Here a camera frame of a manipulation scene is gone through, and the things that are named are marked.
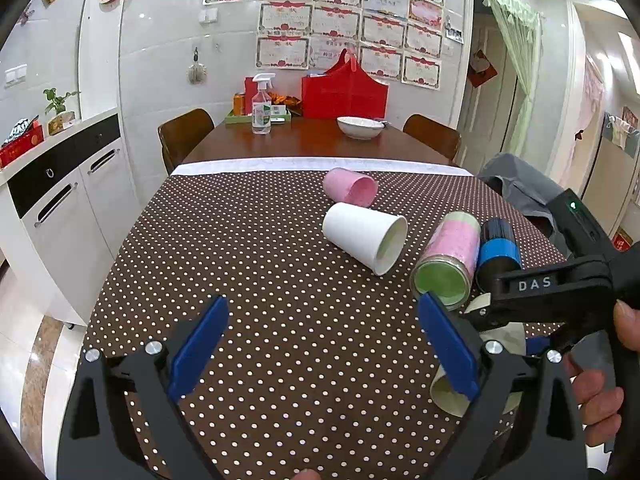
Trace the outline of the person's right hand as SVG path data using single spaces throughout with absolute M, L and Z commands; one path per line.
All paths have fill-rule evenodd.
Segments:
M 616 302 L 614 326 L 620 342 L 638 353 L 640 349 L 639 312 L 622 300 Z M 567 354 L 563 358 L 576 402 L 582 416 L 586 445 L 595 448 L 614 438 L 622 424 L 618 411 L 623 405 L 624 392 L 620 387 L 605 390 L 605 376 L 600 370 L 583 370 Z

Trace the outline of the person's left hand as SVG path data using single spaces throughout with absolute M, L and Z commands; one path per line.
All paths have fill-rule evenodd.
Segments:
M 299 471 L 298 474 L 296 474 L 292 480 L 321 480 L 321 476 L 318 473 L 318 471 L 315 471 L 313 469 L 304 469 L 302 471 Z

